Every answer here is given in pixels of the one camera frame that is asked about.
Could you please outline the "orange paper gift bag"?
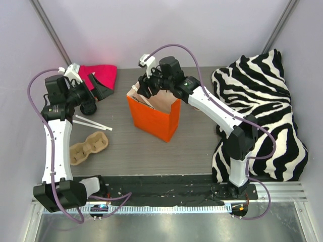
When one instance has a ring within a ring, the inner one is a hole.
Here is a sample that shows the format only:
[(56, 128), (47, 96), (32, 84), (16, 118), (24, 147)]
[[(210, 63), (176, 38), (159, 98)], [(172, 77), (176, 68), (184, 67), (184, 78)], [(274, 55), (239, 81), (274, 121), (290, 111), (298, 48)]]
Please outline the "orange paper gift bag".
[(179, 124), (180, 99), (169, 91), (159, 91), (157, 95), (145, 98), (131, 87), (127, 100), (137, 128), (164, 142), (171, 140)]

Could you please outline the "brown cardboard cup carrier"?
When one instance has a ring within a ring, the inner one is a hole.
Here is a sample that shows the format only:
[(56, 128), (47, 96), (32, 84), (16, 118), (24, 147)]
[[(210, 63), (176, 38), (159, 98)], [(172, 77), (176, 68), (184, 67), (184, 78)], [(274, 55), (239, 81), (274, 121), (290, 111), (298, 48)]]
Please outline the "brown cardboard cup carrier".
[(70, 165), (76, 166), (83, 163), (90, 154), (96, 154), (109, 145), (105, 133), (95, 132), (89, 135), (83, 143), (76, 143), (70, 146)]

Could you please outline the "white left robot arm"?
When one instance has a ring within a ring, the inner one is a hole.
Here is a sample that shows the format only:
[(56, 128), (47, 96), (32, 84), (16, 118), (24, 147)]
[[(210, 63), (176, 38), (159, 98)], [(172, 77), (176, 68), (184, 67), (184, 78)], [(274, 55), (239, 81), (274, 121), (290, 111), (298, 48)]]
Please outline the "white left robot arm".
[(37, 111), (46, 134), (45, 170), (41, 184), (33, 188), (35, 199), (49, 212), (84, 206), (91, 196), (107, 197), (101, 175), (75, 181), (70, 168), (70, 135), (77, 106), (95, 103), (95, 96), (80, 79), (56, 74), (45, 79), (48, 103)]

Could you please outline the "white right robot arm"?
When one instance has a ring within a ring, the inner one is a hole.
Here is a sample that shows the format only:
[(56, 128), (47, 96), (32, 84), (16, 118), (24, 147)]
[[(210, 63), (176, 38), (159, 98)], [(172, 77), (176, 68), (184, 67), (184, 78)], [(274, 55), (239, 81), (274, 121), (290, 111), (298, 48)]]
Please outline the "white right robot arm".
[(226, 133), (224, 154), (231, 158), (228, 193), (233, 199), (240, 199), (246, 193), (249, 181), (246, 174), (247, 156), (254, 149), (257, 140), (256, 128), (243, 121), (254, 121), (251, 115), (243, 115), (230, 109), (215, 97), (193, 76), (186, 76), (180, 63), (173, 56), (162, 58), (144, 54), (138, 65), (145, 74), (138, 79), (137, 93), (146, 99), (161, 90), (171, 92), (176, 98), (202, 111)]

